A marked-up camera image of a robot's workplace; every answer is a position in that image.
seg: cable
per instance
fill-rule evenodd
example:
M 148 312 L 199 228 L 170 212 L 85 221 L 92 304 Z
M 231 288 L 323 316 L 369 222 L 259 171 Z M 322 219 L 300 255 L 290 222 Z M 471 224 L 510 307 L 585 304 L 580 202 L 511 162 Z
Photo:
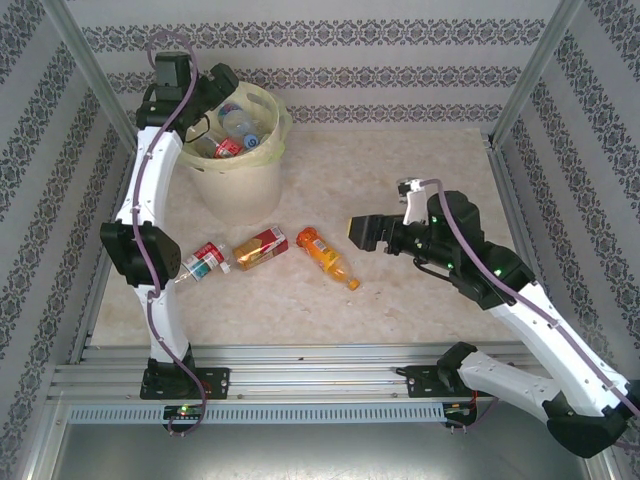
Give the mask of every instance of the cable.
M 418 270 L 420 270 L 421 272 L 427 273 L 427 274 L 431 275 L 432 277 L 435 277 L 435 278 L 438 278 L 440 280 L 444 280 L 445 282 L 451 283 L 451 280 L 449 280 L 448 277 L 442 275 L 441 273 L 434 272 L 433 270 L 425 268 L 424 265 L 426 265 L 426 263 L 421 263 L 417 258 L 413 259 L 413 265 Z
M 469 402 L 469 405 L 470 405 L 469 411 L 473 412 L 478 407 L 478 392 L 477 390 L 473 390 L 471 394 L 473 395 L 473 397 Z
M 187 142 L 184 142 L 184 143 L 193 143 L 196 140 L 199 140 L 202 137 L 204 137 L 207 133 L 209 133 L 209 130 L 211 130 L 211 120 L 209 120 L 209 116 L 208 115 L 205 115 L 204 118 L 207 120 L 207 129 L 204 132 L 202 132 L 200 135 L 198 135 L 197 137 L 192 138 L 191 140 L 189 140 Z
M 573 350 L 578 354 L 578 356 L 587 364 L 587 366 L 593 371 L 593 373 L 598 377 L 600 381 L 605 385 L 605 387 L 613 394 L 618 397 L 618 399 L 633 413 L 634 415 L 640 417 L 640 410 L 636 407 L 633 402 L 631 402 L 627 397 L 625 397 L 622 392 L 613 384 L 611 380 L 598 368 L 593 360 L 587 355 L 580 345 L 575 341 L 575 339 L 569 334 L 569 332 L 551 315 L 545 312 L 538 305 L 533 303 L 528 298 L 520 295 L 518 292 L 510 288 L 508 285 L 505 285 L 498 277 L 496 277 L 487 267 L 484 266 L 478 255 L 473 251 L 471 246 L 467 243 L 464 238 L 464 235 L 458 228 L 453 215 L 451 214 L 451 210 L 449 209 L 449 204 L 447 203 L 447 197 L 444 194 L 444 187 L 442 182 L 437 178 L 432 178 L 430 180 L 425 180 L 420 182 L 421 187 L 426 187 L 427 185 L 436 185 L 438 187 L 438 197 L 440 199 L 440 205 L 442 207 L 442 211 L 444 213 L 445 218 L 447 219 L 447 223 L 449 224 L 449 228 L 453 232 L 454 236 L 460 243 L 460 246 L 465 251 L 465 253 L 469 256 L 471 261 L 475 264 L 476 267 L 484 274 L 484 276 L 493 283 L 496 287 L 502 290 L 504 293 L 512 296 L 515 300 L 522 302 L 529 309 L 540 315 L 544 318 L 549 324 L 557 329 L 558 333 L 567 341 L 567 343 L 573 348 Z
M 167 346 L 167 344 L 164 343 L 164 339 L 160 336 L 160 334 L 158 333 L 158 330 L 156 329 L 155 324 L 153 323 L 153 314 L 152 314 L 153 300 L 160 296 L 162 289 L 160 287 L 160 279 L 158 278 L 158 272 L 156 271 L 153 265 L 153 262 L 151 261 L 151 257 L 149 256 L 149 252 L 147 251 L 147 248 L 145 247 L 144 242 L 142 241 L 142 237 L 140 236 L 140 225 L 138 222 L 139 220 L 138 214 L 140 212 L 140 205 L 139 205 L 140 189 L 142 186 L 142 179 L 144 178 L 144 171 L 147 167 L 147 163 L 149 163 L 149 160 L 152 159 L 153 150 L 156 147 L 158 141 L 160 140 L 160 137 L 162 136 L 162 134 L 164 134 L 167 131 L 169 126 L 178 117 L 180 112 L 184 109 L 185 105 L 191 98 L 191 95 L 193 94 L 193 91 L 195 90 L 195 87 L 196 87 L 196 81 L 198 80 L 198 64 L 196 61 L 195 52 L 193 51 L 193 47 L 189 43 L 189 40 L 187 39 L 187 37 L 179 33 L 171 32 L 169 30 L 163 29 L 157 32 L 156 34 L 152 35 L 147 45 L 147 58 L 149 59 L 149 63 L 151 64 L 152 67 L 155 68 L 155 63 L 151 58 L 152 57 L 151 49 L 153 46 L 153 42 L 161 36 L 164 36 L 164 37 L 173 36 L 189 51 L 189 54 L 191 55 L 191 82 L 189 83 L 189 88 L 187 89 L 187 92 L 185 93 L 184 98 L 178 104 L 178 106 L 173 111 L 173 113 L 169 115 L 169 118 L 167 118 L 166 122 L 164 122 L 162 127 L 160 127 L 158 132 L 155 134 L 155 136 L 151 140 L 151 143 L 149 144 L 149 147 L 147 148 L 147 151 L 144 154 L 144 157 L 140 164 L 140 169 L 138 170 L 138 176 L 136 177 L 134 189 L 133 189 L 133 208 L 132 208 L 131 223 L 133 224 L 133 235 L 136 241 L 136 245 L 140 249 L 142 258 L 144 258 L 144 262 L 147 265 L 149 272 L 151 273 L 151 278 L 153 279 L 153 285 L 155 287 L 154 291 L 149 291 L 147 293 L 147 322 L 149 324 L 149 329 L 151 330 L 151 333 L 153 334 L 154 338 L 156 339 L 160 347 L 162 347 L 162 349 L 167 353 L 167 355 L 169 355 L 169 357 L 174 361 L 174 363 L 178 365 L 178 367 L 181 368 L 194 381 L 194 383 L 198 387 L 198 390 L 200 391 L 200 397 L 202 399 L 202 405 L 201 405 L 202 413 L 200 414 L 200 417 L 198 418 L 196 423 L 194 423 L 188 430 L 181 432 L 179 434 L 176 433 L 171 428 L 174 418 L 171 418 L 169 420 L 169 425 L 168 425 L 169 434 L 180 435 L 184 437 L 185 435 L 191 433 L 196 428 L 198 428 L 202 423 L 202 420 L 204 419 L 206 408 L 207 408 L 207 393 L 204 389 L 204 386 L 198 379 L 198 377 L 184 363 L 182 363 L 182 361 L 171 351 L 171 349 Z
M 613 444 L 615 447 L 623 449 L 625 452 L 640 452 L 640 445 L 633 445 L 622 440 L 618 440 Z
M 493 400 L 491 400 L 491 403 L 489 404 L 487 409 L 484 412 L 482 412 L 480 414 L 480 416 L 476 419 L 476 421 L 473 422 L 471 425 L 465 425 L 462 422 L 459 422 L 457 420 L 450 420 L 450 419 L 447 419 L 447 423 L 451 423 L 453 425 L 461 427 L 463 429 L 464 433 L 467 433 L 467 431 L 473 430 L 474 428 L 477 428 L 478 425 L 480 425 L 482 422 L 484 422 L 487 419 L 487 417 L 489 416 L 489 414 L 493 410 L 495 410 L 495 408 L 498 405 L 499 401 L 500 401 L 500 399 L 498 397 L 493 397 Z

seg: marble floor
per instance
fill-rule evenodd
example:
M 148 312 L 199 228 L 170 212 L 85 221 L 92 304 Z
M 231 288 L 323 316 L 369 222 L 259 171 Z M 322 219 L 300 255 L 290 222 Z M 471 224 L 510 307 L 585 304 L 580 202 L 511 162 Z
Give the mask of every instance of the marble floor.
M 488 240 L 512 247 L 502 205 L 478 130 L 292 132 L 283 157 L 280 206 L 250 227 L 216 220 L 177 165 L 167 202 L 166 233 L 188 255 L 207 241 L 232 246 L 278 225 L 290 240 L 284 254 L 247 272 L 215 271 L 177 285 L 182 323 L 194 345 L 346 344 L 513 340 L 497 320 L 449 284 L 419 272 L 408 256 L 359 251 L 348 220 L 403 213 L 395 182 L 440 178 L 481 212 Z M 295 245 L 314 226 L 352 264 L 355 292 L 325 277 Z M 145 317 L 131 287 L 112 269 L 93 345 L 148 345 Z

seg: bottle label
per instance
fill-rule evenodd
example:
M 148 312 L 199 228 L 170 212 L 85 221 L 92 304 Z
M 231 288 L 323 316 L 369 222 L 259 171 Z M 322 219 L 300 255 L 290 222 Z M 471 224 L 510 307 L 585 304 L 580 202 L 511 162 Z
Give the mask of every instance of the bottle label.
M 279 227 L 271 227 L 271 233 L 276 237 L 276 243 L 281 244 L 285 241 L 284 234 L 280 231 Z
M 207 242 L 202 248 L 182 262 L 182 265 L 184 265 L 193 278 L 199 282 L 207 273 L 224 262 L 224 257 L 222 253 L 220 253 L 220 250 L 218 250 L 218 247 L 211 242 Z
M 305 250 L 311 257 L 316 259 L 320 268 L 325 272 L 340 258 L 340 254 L 320 238 L 313 240 Z
M 225 138 L 218 148 L 216 148 L 215 156 L 217 158 L 235 157 L 242 151 L 242 147 L 230 138 Z
M 222 119 L 227 113 L 232 112 L 234 110 L 242 111 L 242 108 L 240 108 L 240 105 L 237 105 L 235 103 L 224 104 L 222 107 L 220 107 L 220 110 L 218 110 L 218 120 L 222 121 Z
M 319 238 L 313 241 L 313 244 L 315 245 L 315 247 L 320 250 L 322 253 L 325 253 L 325 251 L 327 250 L 327 246 L 322 243 L 322 240 L 320 240 Z

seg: empty bottle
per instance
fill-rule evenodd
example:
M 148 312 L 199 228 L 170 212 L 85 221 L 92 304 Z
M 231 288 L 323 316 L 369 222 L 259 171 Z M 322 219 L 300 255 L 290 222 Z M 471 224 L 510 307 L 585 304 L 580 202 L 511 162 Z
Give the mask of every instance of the empty bottle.
M 222 120 L 222 128 L 238 144 L 244 145 L 247 135 L 257 135 L 251 115 L 235 103 L 227 103 L 218 111 L 218 119 Z
M 353 276 L 351 266 L 335 249 L 333 249 L 313 227 L 307 227 L 298 234 L 296 243 L 313 258 L 320 268 L 337 282 L 345 284 L 349 290 L 360 286 L 360 281 Z
M 225 138 L 222 142 L 218 142 L 211 135 L 203 135 L 194 140 L 193 147 L 204 158 L 231 158 L 242 151 L 242 146 L 231 138 Z
M 214 245 L 211 242 L 207 242 L 193 252 L 193 255 L 184 259 L 175 282 L 184 282 L 189 278 L 193 278 L 196 282 L 199 282 L 217 266 L 220 266 L 224 273 L 229 273 L 231 271 L 231 267 L 229 266 L 231 258 L 233 257 L 229 246 L 224 243 Z

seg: cardboard box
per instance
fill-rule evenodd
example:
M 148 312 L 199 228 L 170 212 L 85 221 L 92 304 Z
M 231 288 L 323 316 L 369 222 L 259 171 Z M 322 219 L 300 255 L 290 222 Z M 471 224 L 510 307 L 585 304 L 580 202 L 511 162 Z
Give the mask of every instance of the cardboard box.
M 286 252 L 289 242 L 280 229 L 272 227 L 250 238 L 245 243 L 233 249 L 233 254 L 243 270 L 260 265 L 270 258 Z

